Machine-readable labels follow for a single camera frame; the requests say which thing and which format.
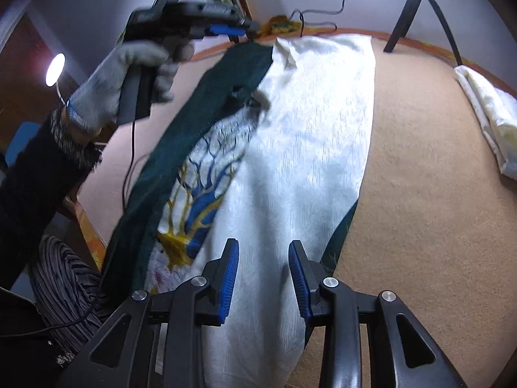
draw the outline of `silver screw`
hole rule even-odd
[[[139,302],[147,297],[147,292],[144,289],[135,290],[133,293],[131,293],[131,297],[133,300]]]
[[[323,284],[327,287],[336,287],[339,282],[334,277],[326,277],[323,279]]]
[[[194,277],[191,281],[193,286],[202,287],[206,284],[206,279],[203,276]]]
[[[386,302],[393,302],[396,299],[396,295],[394,292],[391,292],[389,290],[384,290],[382,297]]]

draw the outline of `lamp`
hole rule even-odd
[[[61,73],[63,72],[63,68],[65,67],[65,55],[64,54],[58,54],[54,57],[50,65],[47,69],[47,77],[45,79],[45,82],[48,87],[52,87],[53,85],[56,85],[56,91],[58,92],[59,99],[61,99],[61,102],[63,102],[63,105],[65,105],[65,102],[63,98],[61,97],[61,93],[59,91],[59,76],[61,76]]]
[[[418,6],[420,6],[420,2],[422,0],[407,0],[406,4],[404,5],[404,8],[402,9],[402,13],[400,13],[399,20],[397,20],[395,28],[393,29],[393,32],[391,33],[391,36],[388,39],[388,43],[384,47],[385,53],[390,53],[393,51],[393,48],[395,47],[395,44],[400,38],[403,38],[406,36],[407,31],[409,30],[409,27],[411,26],[411,23],[413,22],[413,19],[415,18],[415,15],[417,14]],[[440,9],[440,6],[436,2],[436,0],[429,0],[429,3],[431,4],[431,7],[433,8],[434,12],[436,13],[436,16],[438,16],[438,20],[441,23],[441,27],[444,28],[445,35],[447,35],[447,39],[449,40],[449,43],[452,47],[452,52],[454,53],[454,58],[456,58],[456,62],[458,63],[458,66],[461,66],[463,63],[461,61],[461,56],[459,55],[458,47],[456,46],[456,41],[454,41],[454,37],[452,36],[451,29],[449,28],[449,25],[447,21],[445,20],[445,16],[443,12]]]

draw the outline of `tripod leg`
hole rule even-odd
[[[451,29],[449,28],[449,24],[445,20],[445,16],[441,11],[440,6],[436,2],[436,0],[429,0],[429,2],[431,3],[431,7],[436,13],[436,16],[438,16],[438,20],[440,21],[441,26],[444,28],[445,35],[447,35],[447,39],[449,40],[449,43],[452,47],[452,53],[454,54],[454,58],[456,58],[456,63],[458,63],[458,66],[462,66],[463,62],[461,61],[461,56],[459,55],[458,47],[456,46],[456,41],[454,41],[454,36],[452,36]]]
[[[406,36],[409,27],[415,15],[417,14],[418,6],[420,6],[420,2],[422,0],[407,0],[404,8],[402,9],[402,13],[400,13],[399,20],[397,20],[395,28],[389,37],[388,43],[384,47],[385,53],[390,53],[395,48],[395,44],[400,39],[400,37]]]

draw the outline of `round white light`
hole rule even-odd
[[[53,86],[58,81],[61,72],[63,72],[63,68],[65,66],[65,56],[64,54],[57,54],[47,70],[47,78],[46,83],[47,86]]]

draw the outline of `white glove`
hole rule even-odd
[[[133,63],[158,67],[154,87],[159,101],[172,100],[170,90],[178,71],[178,62],[190,59],[194,48],[191,43],[183,43],[177,45],[171,53],[172,56],[167,49],[152,41],[117,45],[90,78],[72,94],[68,107],[69,116],[87,131],[100,130],[114,120],[118,114],[122,83],[128,67]]]

